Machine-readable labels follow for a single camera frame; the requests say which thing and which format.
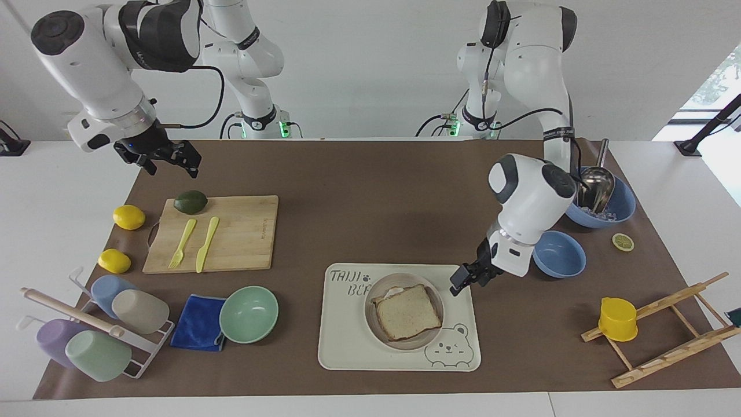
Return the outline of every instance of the bread slice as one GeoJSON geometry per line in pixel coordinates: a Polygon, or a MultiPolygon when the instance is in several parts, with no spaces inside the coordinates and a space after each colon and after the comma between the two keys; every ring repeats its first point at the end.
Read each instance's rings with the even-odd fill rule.
{"type": "Polygon", "coordinates": [[[381,329],[390,341],[413,338],[429,329],[442,327],[425,286],[417,284],[391,295],[374,298],[381,329]]]}

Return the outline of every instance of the white robotic arm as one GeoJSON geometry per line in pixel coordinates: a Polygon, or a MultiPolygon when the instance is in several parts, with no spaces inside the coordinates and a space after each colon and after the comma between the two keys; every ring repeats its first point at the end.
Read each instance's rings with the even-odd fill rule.
{"type": "Polygon", "coordinates": [[[453,295],[472,283],[484,286],[503,272],[524,276],[535,244],[576,194],[571,101],[561,71],[576,15],[563,7],[492,1],[481,29],[481,42],[466,45],[458,55],[458,68],[470,85],[458,113],[464,121],[459,134],[489,135],[500,91],[506,90],[537,114],[545,159],[507,154],[494,164],[488,180],[502,211],[476,250],[476,261],[464,263],[451,277],[453,295]]]}
{"type": "Polygon", "coordinates": [[[152,160],[186,169],[195,178],[201,156],[188,142],[173,143],[158,126],[154,101],[131,79],[132,69],[183,72],[200,50],[200,0],[167,4],[129,1],[58,11],[36,22],[36,55],[84,110],[67,125],[86,152],[114,142],[127,163],[154,174],[152,160]]]}
{"type": "Polygon", "coordinates": [[[507,91],[538,111],[546,160],[576,174],[571,100],[561,69],[562,54],[576,32],[576,14],[565,7],[492,1],[479,31],[480,42],[467,44],[458,54],[458,68],[470,88],[457,114],[459,134],[489,136],[501,92],[507,91]]]}
{"type": "Polygon", "coordinates": [[[261,78],[283,71],[283,54],[260,33],[245,0],[206,0],[215,29],[227,40],[208,44],[203,62],[219,68],[239,101],[242,129],[248,138],[287,137],[288,113],[273,103],[261,78]]]}
{"type": "Polygon", "coordinates": [[[502,211],[476,250],[476,261],[464,263],[451,277],[453,295],[472,283],[485,286],[503,272],[525,276],[535,244],[576,194],[576,183],[561,168],[518,154],[494,164],[489,186],[502,211]]]}

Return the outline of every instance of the avocado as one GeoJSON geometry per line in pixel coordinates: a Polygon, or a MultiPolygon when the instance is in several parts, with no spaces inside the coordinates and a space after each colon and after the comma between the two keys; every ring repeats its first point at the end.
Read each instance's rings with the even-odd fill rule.
{"type": "Polygon", "coordinates": [[[201,193],[198,190],[190,190],[180,194],[176,197],[173,206],[177,211],[185,214],[196,214],[208,203],[206,194],[201,193]]]}

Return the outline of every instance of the yellow plastic fork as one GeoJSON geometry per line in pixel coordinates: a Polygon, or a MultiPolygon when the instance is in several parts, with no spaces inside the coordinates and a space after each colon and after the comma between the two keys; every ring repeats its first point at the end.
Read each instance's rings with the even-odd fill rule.
{"type": "Polygon", "coordinates": [[[180,243],[178,243],[178,249],[173,254],[173,258],[170,260],[170,265],[167,267],[167,269],[175,269],[180,265],[180,263],[183,261],[183,248],[185,247],[185,243],[187,242],[187,239],[190,237],[190,234],[193,233],[193,229],[196,228],[196,219],[190,219],[185,224],[185,230],[183,230],[183,235],[180,238],[180,243]]]}

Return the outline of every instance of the green indicator light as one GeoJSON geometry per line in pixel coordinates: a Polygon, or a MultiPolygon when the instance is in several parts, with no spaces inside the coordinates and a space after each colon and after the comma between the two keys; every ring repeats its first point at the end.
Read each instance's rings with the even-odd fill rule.
{"type": "Polygon", "coordinates": [[[456,120],[453,127],[449,130],[449,134],[451,136],[458,136],[458,131],[460,130],[460,127],[461,127],[461,122],[456,120]]]}
{"type": "Polygon", "coordinates": [[[283,137],[288,137],[290,135],[290,130],[288,129],[288,126],[284,122],[280,122],[280,133],[283,137]]]}

